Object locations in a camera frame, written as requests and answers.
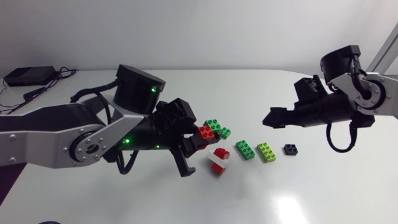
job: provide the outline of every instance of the white wall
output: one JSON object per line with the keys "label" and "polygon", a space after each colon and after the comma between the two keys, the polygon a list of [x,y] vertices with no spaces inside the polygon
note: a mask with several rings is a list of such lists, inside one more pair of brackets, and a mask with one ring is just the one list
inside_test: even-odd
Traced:
{"label": "white wall", "polygon": [[396,0],[2,1],[0,76],[80,70],[274,68],[319,73],[349,44],[366,68],[398,21]]}

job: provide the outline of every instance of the lime green lego brick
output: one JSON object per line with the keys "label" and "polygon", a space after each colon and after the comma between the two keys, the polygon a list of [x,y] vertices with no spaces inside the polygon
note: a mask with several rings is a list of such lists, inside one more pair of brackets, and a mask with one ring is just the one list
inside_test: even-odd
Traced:
{"label": "lime green lego brick", "polygon": [[231,130],[228,128],[222,128],[220,133],[218,133],[223,139],[227,139],[231,134]]}
{"label": "lime green lego brick", "polygon": [[264,162],[272,162],[276,160],[276,155],[272,152],[271,148],[267,143],[261,143],[257,145],[257,150],[263,158]]}
{"label": "lime green lego brick", "polygon": [[219,133],[219,131],[221,130],[221,125],[216,119],[207,120],[203,125],[209,126],[214,133]]}
{"label": "lime green lego brick", "polygon": [[245,160],[251,159],[256,155],[245,140],[238,141],[235,146]]}

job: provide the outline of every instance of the red lego brick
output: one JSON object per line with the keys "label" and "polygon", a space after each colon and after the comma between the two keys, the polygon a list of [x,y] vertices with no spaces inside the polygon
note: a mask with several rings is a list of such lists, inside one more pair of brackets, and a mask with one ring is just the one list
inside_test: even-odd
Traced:
{"label": "red lego brick", "polygon": [[216,151],[214,151],[214,155],[219,157],[220,159],[228,159],[229,158],[229,152],[223,148],[218,148]]}
{"label": "red lego brick", "polygon": [[217,165],[217,163],[213,163],[213,165],[211,166],[211,168],[219,175],[223,174],[223,172],[225,171],[225,169],[223,169],[222,167],[220,167],[219,165]]}
{"label": "red lego brick", "polygon": [[199,127],[197,131],[197,136],[211,141],[214,139],[214,133],[209,126]]}

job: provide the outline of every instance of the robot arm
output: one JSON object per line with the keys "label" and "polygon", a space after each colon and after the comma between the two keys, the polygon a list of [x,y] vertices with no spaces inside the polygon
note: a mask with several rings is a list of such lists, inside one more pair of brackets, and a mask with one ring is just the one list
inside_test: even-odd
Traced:
{"label": "robot arm", "polygon": [[[273,128],[327,124],[329,145],[337,152],[348,152],[354,147],[357,128],[372,126],[374,115],[398,118],[398,80],[361,70],[360,54],[358,46],[350,45],[324,56],[321,68],[333,93],[326,92],[318,75],[303,78],[294,85],[298,96],[294,110],[271,108],[262,123]],[[337,149],[330,139],[331,124],[348,120],[351,143],[347,149]]]}
{"label": "robot arm", "polygon": [[[163,80],[125,65],[119,67],[117,76],[112,85],[82,90],[72,101],[117,86],[114,98],[98,94],[82,103],[0,116],[0,166],[29,162],[50,168],[81,167],[104,158],[117,162],[120,172],[126,174],[137,151],[168,149],[182,177],[194,173],[187,158],[220,137],[216,135],[210,142],[195,135],[185,138],[184,134],[197,130],[196,117],[189,104],[179,98],[157,103]],[[105,125],[97,114],[109,105],[114,112]],[[135,152],[126,167],[125,150]]]}

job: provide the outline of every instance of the white lego brick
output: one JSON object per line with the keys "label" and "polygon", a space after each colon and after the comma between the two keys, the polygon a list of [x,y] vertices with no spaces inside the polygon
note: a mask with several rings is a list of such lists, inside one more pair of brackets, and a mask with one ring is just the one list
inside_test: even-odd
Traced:
{"label": "white lego brick", "polygon": [[223,169],[225,169],[226,166],[228,165],[228,161],[226,159],[221,159],[218,156],[214,155],[213,151],[209,151],[209,153],[207,154],[207,158],[209,158],[211,161],[215,162],[217,165],[219,165]]}

